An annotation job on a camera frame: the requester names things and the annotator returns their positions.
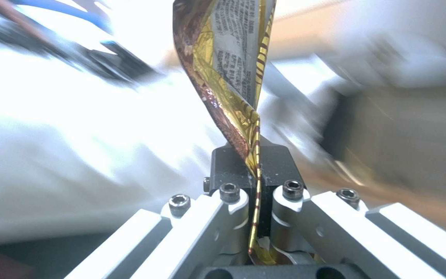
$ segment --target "metal linkage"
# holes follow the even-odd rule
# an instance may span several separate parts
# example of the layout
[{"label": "metal linkage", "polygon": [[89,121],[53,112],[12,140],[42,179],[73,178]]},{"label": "metal linkage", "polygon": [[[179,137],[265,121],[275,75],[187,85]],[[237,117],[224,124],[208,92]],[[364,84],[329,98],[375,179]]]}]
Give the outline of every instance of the metal linkage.
[{"label": "metal linkage", "polygon": [[219,191],[200,196],[131,278],[189,278],[220,253],[242,252],[247,243],[249,198],[242,189],[238,192],[239,199],[233,203],[222,201],[226,197],[220,197]]},{"label": "metal linkage", "polygon": [[337,265],[242,265],[205,268],[198,279],[368,279],[356,266]]},{"label": "metal linkage", "polygon": [[169,219],[139,210],[65,278],[129,278],[171,228]]},{"label": "metal linkage", "polygon": [[[371,278],[444,278],[335,193],[290,201],[280,198],[281,188],[274,193],[273,216],[295,228],[325,262],[353,263]],[[272,241],[289,237],[275,233],[280,231],[271,232]]]},{"label": "metal linkage", "polygon": [[370,210],[366,217],[446,276],[446,231],[400,203]]}]

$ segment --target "blue wire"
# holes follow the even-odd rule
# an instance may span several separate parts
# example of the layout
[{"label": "blue wire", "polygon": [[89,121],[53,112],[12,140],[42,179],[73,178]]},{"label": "blue wire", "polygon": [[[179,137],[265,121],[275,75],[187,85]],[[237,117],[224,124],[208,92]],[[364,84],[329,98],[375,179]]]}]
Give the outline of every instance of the blue wire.
[{"label": "blue wire", "polygon": [[110,27],[108,26],[108,23],[103,20],[103,18],[101,18],[97,14],[82,11],[75,7],[69,6],[65,3],[61,3],[54,0],[11,0],[11,2],[14,3],[15,5],[39,7],[43,9],[61,12],[63,14],[69,14],[70,16],[82,18],[83,20],[89,21],[93,25],[96,25],[102,30],[110,33]]}]

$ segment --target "foil packaging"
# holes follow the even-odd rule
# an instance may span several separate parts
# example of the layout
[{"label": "foil packaging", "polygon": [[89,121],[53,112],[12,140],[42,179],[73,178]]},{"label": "foil packaging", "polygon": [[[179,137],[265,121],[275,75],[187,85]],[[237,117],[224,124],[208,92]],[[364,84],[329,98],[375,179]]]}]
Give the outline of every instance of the foil packaging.
[{"label": "foil packaging", "polygon": [[173,38],[178,57],[209,114],[245,161],[256,183],[248,253],[274,264],[257,242],[261,204],[260,117],[256,112],[275,0],[176,0]]}]

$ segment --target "snack wrapper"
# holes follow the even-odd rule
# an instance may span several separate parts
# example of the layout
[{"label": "snack wrapper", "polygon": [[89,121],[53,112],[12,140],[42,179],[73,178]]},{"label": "snack wrapper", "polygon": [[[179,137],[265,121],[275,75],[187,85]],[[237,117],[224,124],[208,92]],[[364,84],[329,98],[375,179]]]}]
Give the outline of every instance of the snack wrapper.
[{"label": "snack wrapper", "polygon": [[216,126],[256,182],[248,253],[274,264],[257,243],[262,173],[256,112],[275,0],[176,0],[173,38],[182,67]]}]

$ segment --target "screw head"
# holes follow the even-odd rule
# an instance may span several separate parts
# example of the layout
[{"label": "screw head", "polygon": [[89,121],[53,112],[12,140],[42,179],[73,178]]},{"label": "screw head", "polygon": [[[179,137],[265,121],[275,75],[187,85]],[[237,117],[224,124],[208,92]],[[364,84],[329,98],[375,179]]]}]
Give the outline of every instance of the screw head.
[{"label": "screw head", "polygon": [[336,195],[351,207],[357,209],[361,197],[354,189],[342,188],[336,191]]},{"label": "screw head", "polygon": [[304,185],[297,180],[283,182],[283,197],[288,200],[297,201],[303,197]]},{"label": "screw head", "polygon": [[236,203],[240,200],[240,188],[233,183],[223,183],[220,186],[220,198],[225,203]]},{"label": "screw head", "polygon": [[209,177],[205,177],[202,181],[202,190],[204,193],[209,193]]},{"label": "screw head", "polygon": [[174,195],[168,200],[168,206],[173,216],[182,217],[190,208],[190,197],[185,194]]}]

